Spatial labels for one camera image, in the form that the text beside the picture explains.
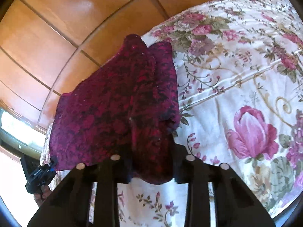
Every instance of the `folded cloth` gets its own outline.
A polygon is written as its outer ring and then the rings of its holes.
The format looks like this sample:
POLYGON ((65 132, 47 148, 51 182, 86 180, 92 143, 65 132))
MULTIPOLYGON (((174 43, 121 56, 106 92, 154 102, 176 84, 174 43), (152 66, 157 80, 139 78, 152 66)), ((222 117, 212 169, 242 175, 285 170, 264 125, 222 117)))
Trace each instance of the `folded cloth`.
POLYGON ((50 156, 60 171, 100 163, 129 146, 136 173, 164 183, 172 178, 171 132, 179 121, 171 44, 147 48, 131 34, 105 66, 60 97, 50 156))

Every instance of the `bedsheet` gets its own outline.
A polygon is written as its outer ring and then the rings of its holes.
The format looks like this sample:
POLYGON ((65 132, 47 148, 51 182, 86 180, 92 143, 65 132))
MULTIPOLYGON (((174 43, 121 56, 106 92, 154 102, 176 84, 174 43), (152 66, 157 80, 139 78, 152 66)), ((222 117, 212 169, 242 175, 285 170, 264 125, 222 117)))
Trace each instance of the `bedsheet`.
MULTIPOLYGON (((142 36, 168 41, 178 79, 176 143, 228 163, 275 217, 303 190, 302 21, 285 0, 214 0, 142 36)), ((50 125, 41 164, 49 161, 50 125)), ((58 172, 54 189, 68 171, 58 172)), ((90 221, 93 222, 94 184, 90 221)), ((212 188, 210 206, 215 226, 212 188)), ((121 226, 183 226, 187 185, 118 185, 121 226)))

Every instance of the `floral bedsheet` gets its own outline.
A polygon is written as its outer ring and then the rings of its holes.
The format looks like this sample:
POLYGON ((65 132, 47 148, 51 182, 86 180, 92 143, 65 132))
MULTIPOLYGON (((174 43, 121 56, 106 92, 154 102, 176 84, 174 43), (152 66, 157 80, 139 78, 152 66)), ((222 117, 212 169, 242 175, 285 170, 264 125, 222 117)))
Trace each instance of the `floral bedsheet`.
MULTIPOLYGON (((205 163, 228 163, 272 217, 303 190, 302 26, 285 0, 214 0, 142 37, 148 46, 169 41, 174 50, 182 115, 175 142, 205 163)), ((133 179, 118 185, 117 197, 121 226, 184 225, 187 185, 133 179)))

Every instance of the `maroon cloth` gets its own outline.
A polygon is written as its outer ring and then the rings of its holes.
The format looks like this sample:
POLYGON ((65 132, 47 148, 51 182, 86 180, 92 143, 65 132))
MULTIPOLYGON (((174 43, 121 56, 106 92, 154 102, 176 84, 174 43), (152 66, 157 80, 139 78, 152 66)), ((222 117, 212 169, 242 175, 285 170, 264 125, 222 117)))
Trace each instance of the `maroon cloth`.
POLYGON ((172 178, 171 132, 180 121, 172 46, 129 35, 117 55, 59 100, 50 135, 56 170, 93 165, 130 146, 150 183, 172 178))

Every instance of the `hand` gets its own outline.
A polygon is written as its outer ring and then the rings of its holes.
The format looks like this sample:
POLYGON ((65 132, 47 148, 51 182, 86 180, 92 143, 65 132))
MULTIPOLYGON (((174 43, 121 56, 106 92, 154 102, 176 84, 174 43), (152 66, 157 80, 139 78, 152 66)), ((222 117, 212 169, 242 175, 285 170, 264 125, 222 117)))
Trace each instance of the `hand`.
MULTIPOLYGON (((51 194, 51 190, 49 189, 49 187, 47 185, 42 185, 41 186, 41 190, 43 192, 42 198, 45 200, 50 194, 51 194)), ((34 194, 34 200, 37 203, 37 205, 40 207, 43 203, 43 200, 41 199, 41 195, 40 194, 34 194)))

